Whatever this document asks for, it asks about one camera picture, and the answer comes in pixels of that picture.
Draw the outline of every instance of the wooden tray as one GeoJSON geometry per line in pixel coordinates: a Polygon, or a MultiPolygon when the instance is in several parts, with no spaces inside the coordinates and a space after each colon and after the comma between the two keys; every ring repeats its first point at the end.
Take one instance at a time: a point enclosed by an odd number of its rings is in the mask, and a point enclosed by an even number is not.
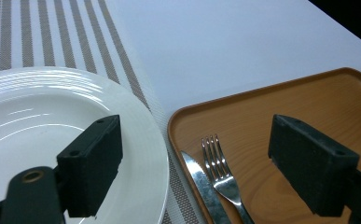
{"type": "MultiPolygon", "coordinates": [[[[246,209],[257,223],[347,223],[313,215],[268,158],[273,114],[301,119],[361,157],[361,73],[351,68],[192,105],[174,113],[168,134],[206,219],[212,223],[180,154],[203,164],[201,139],[217,133],[246,209]]],[[[358,169],[361,171],[361,159],[358,169]]],[[[233,223],[234,207],[220,198],[233,223]]]]}

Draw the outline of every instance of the table surface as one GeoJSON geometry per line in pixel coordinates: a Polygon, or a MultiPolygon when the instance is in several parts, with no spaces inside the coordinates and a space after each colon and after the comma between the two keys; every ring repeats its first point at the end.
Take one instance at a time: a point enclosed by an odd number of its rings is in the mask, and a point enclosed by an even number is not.
{"type": "Polygon", "coordinates": [[[151,111],[171,168],[163,223],[203,223],[167,139],[184,106],[352,67],[361,40],[303,1],[0,1],[0,70],[59,66],[116,81],[151,111]]]}

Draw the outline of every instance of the knife blade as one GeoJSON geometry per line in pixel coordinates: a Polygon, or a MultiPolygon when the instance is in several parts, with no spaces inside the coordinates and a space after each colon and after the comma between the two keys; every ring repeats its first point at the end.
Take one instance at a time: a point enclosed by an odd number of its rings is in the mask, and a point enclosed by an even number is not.
{"type": "Polygon", "coordinates": [[[230,223],[229,217],[218,199],[212,183],[200,165],[185,151],[181,151],[181,154],[213,222],[230,223]]]}

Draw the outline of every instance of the silverware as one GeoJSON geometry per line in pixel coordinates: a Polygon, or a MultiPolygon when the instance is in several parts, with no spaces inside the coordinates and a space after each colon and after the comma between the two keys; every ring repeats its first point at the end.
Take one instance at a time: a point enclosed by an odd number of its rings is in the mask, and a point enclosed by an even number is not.
{"type": "Polygon", "coordinates": [[[202,168],[185,151],[181,151],[181,154],[213,222],[217,224],[230,223],[229,217],[227,216],[223,205],[221,205],[221,202],[213,189],[212,183],[209,181],[202,168]]]}
{"type": "Polygon", "coordinates": [[[227,165],[217,134],[215,140],[213,136],[202,138],[201,144],[207,174],[212,180],[214,188],[235,205],[243,223],[254,223],[243,205],[238,184],[227,165]]]}

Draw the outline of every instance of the striped placemat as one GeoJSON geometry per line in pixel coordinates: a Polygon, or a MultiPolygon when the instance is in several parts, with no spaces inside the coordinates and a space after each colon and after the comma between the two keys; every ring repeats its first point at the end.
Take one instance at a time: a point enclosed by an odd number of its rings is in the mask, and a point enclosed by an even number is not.
{"type": "Polygon", "coordinates": [[[163,223],[202,223],[167,138],[169,117],[147,74],[132,67],[133,56],[121,42],[110,9],[105,0],[0,0],[0,70],[76,68],[107,77],[133,92],[151,111],[168,148],[170,188],[163,223]]]}

